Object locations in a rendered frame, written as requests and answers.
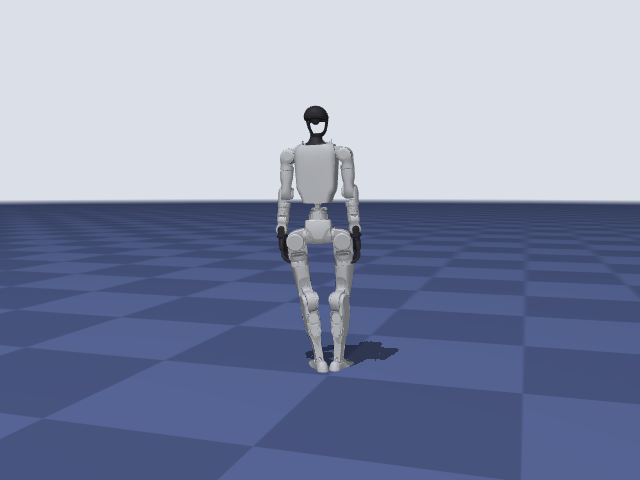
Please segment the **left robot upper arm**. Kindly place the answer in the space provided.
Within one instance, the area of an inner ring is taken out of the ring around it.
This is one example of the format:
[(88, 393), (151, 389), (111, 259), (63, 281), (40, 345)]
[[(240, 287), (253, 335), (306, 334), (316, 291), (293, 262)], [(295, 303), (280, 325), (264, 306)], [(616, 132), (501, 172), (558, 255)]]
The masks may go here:
[(280, 155), (281, 200), (291, 200), (294, 197), (294, 188), (291, 187), (294, 171), (294, 151), (295, 148), (286, 149)]

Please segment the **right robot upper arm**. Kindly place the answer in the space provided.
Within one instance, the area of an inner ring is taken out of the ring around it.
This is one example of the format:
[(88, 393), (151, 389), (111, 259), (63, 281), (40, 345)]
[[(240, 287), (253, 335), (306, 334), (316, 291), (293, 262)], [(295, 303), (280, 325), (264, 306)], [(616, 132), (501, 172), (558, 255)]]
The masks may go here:
[(334, 146), (336, 157), (342, 162), (340, 166), (341, 175), (343, 180), (343, 187), (341, 189), (342, 196), (346, 199), (354, 198), (354, 155), (350, 148), (343, 146)]

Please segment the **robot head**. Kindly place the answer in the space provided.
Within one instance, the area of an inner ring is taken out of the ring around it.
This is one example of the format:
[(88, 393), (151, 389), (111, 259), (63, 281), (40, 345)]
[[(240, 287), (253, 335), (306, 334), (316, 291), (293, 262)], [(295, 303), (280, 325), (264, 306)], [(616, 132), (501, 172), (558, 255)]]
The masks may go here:
[[(328, 114), (320, 106), (311, 106), (304, 113), (304, 120), (306, 121), (308, 130), (310, 132), (310, 139), (304, 145), (322, 145), (327, 144), (322, 140), (328, 127)], [(324, 131), (322, 133), (313, 133), (310, 127), (310, 123), (317, 125), (319, 122), (325, 122)]]

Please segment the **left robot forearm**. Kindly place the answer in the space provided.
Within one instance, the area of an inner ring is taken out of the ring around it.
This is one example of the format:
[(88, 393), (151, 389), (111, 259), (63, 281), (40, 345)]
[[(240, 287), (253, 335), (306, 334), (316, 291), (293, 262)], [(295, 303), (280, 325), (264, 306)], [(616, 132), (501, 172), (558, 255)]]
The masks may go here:
[(285, 235), (288, 233), (288, 223), (289, 223), (289, 212), (291, 208), (291, 203), (288, 201), (281, 201), (281, 187), (278, 192), (278, 215), (277, 215), (277, 227), (276, 232), (278, 234), (278, 227), (283, 226), (285, 229)]

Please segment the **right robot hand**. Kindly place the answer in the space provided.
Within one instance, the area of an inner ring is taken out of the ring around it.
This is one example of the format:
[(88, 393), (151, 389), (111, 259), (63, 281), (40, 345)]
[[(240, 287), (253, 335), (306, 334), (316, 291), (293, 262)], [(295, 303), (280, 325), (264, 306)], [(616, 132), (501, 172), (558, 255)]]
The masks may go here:
[[(353, 234), (352, 234), (353, 233)], [(352, 263), (355, 263), (359, 260), (360, 258), (360, 249), (361, 249), (361, 241), (360, 241), (360, 230), (358, 226), (353, 226), (352, 228), (352, 233), (350, 233), (350, 236), (353, 238), (353, 251), (354, 251), (354, 256), (353, 256), (353, 261)]]

